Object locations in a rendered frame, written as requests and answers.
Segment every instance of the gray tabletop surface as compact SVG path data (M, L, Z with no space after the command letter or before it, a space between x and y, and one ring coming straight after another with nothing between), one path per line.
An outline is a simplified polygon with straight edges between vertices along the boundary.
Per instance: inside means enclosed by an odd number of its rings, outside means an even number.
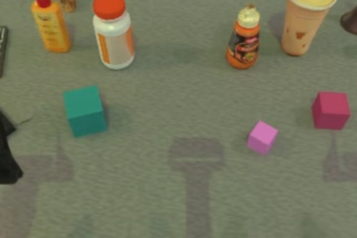
M224 52L251 1L260 55L239 71ZM65 14L67 54L44 50L31 2L0 0L0 107L34 112L9 137L25 176L0 186L1 238L355 236L357 38L339 18L357 0L337 2L303 57L280 49L284 0L127 0L137 53L121 71L100 62L92 0ZM75 139L62 93L88 85L100 88L109 129ZM344 130L313 128L320 90L349 94ZM266 157L245 145L257 120L280 131Z

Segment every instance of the orange sauce bottle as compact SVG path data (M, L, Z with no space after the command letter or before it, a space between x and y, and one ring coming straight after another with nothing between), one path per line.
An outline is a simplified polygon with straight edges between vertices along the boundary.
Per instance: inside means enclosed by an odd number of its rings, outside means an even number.
M52 0L35 0L31 11L45 48L51 52L68 52L71 40L60 4Z
M238 13L230 37L226 59L232 67L248 69L258 59L260 14L254 5L247 5Z

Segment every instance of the black label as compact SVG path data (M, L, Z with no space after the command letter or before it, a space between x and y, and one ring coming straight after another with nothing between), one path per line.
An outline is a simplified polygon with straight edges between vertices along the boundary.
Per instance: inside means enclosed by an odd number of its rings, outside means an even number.
M230 37L229 53L243 64L249 64L258 57L259 34L255 36L241 36L234 30Z

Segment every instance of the pink cube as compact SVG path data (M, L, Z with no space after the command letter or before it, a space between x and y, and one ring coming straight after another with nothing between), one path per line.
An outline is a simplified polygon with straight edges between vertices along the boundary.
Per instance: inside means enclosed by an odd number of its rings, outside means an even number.
M247 145L260 154L268 154L279 131L274 127L259 121L249 133Z
M351 115L345 93L321 91L312 105L315 128L341 130Z

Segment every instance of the white bottle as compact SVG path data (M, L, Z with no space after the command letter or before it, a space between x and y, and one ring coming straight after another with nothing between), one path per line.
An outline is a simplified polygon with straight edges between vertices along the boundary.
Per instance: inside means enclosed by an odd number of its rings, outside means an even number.
M94 0L93 26L102 63L113 70L134 60L130 15L124 0Z

